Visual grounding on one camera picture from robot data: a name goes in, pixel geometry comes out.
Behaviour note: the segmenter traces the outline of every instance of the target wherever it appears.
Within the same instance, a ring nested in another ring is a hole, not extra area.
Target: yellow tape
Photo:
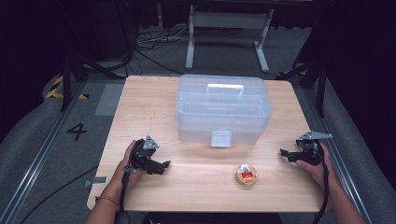
[[[58,89],[59,85],[61,84],[61,82],[64,80],[64,76],[59,75],[55,81],[52,84],[52,87],[49,90],[49,93],[47,93],[47,98],[59,98],[59,99],[63,99],[64,95],[62,93],[56,93],[56,90]],[[88,100],[88,98],[90,98],[89,94],[81,94],[78,99],[81,100]]]

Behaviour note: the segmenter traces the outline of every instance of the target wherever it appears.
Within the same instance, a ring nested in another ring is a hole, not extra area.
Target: number 4
[[[82,134],[82,133],[86,133],[87,132],[87,131],[82,130],[83,127],[84,127],[84,124],[80,123],[80,124],[76,125],[75,127],[67,130],[67,132],[68,133],[76,133],[77,136],[76,136],[75,141],[78,141],[79,135]]]

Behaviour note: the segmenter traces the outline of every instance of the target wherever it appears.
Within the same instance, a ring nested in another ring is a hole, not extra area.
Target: clear plastic storage box
[[[178,139],[254,145],[273,112],[267,88],[258,77],[183,75],[177,91]]]

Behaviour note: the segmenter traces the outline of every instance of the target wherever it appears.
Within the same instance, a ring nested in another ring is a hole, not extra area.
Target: tabletop
[[[295,144],[309,130],[292,86],[266,80],[273,115],[255,145],[216,148],[182,143],[176,125],[178,77],[128,77],[96,176],[111,178],[132,140],[150,135],[160,147],[152,159],[171,161],[163,175],[143,174],[126,193],[125,209],[186,212],[317,212],[319,185],[279,150],[300,151]],[[241,164],[258,173],[251,187],[240,185]],[[105,185],[93,185],[87,205]]]

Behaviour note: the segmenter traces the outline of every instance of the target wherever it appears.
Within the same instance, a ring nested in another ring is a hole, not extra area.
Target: table leg
[[[265,19],[264,24],[262,25],[262,36],[260,38],[260,41],[254,42],[254,48],[256,49],[257,57],[259,58],[260,67],[262,68],[262,71],[264,73],[268,73],[269,68],[267,61],[265,60],[264,52],[262,51],[262,45],[264,44],[265,37],[267,36],[268,28],[270,26],[273,13],[274,13],[273,9],[268,10],[267,18]]]
[[[187,48],[186,69],[191,70],[194,60],[194,5],[190,6],[189,17],[189,46]]]

